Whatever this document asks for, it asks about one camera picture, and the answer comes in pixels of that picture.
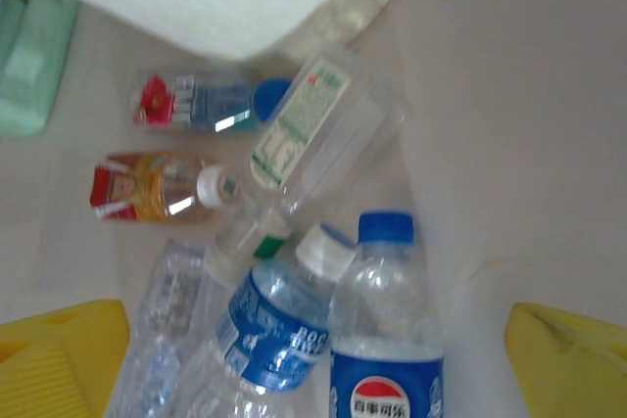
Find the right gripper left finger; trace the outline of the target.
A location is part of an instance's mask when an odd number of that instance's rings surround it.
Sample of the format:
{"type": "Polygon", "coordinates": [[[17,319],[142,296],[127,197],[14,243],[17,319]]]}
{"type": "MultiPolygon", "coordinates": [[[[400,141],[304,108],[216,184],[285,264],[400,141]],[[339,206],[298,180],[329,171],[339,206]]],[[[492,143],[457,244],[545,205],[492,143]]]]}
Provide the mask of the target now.
{"type": "Polygon", "coordinates": [[[124,360],[119,300],[97,300],[1,325],[3,417],[102,417],[124,360]]]}

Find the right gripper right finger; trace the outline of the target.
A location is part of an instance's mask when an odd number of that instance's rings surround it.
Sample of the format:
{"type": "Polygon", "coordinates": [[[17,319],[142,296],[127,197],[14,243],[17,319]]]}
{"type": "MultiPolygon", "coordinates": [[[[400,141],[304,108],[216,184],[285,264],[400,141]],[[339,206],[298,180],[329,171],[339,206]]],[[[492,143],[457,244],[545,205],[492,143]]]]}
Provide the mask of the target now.
{"type": "Polygon", "coordinates": [[[626,415],[625,327],[517,302],[504,342],[531,417],[626,415]]]}

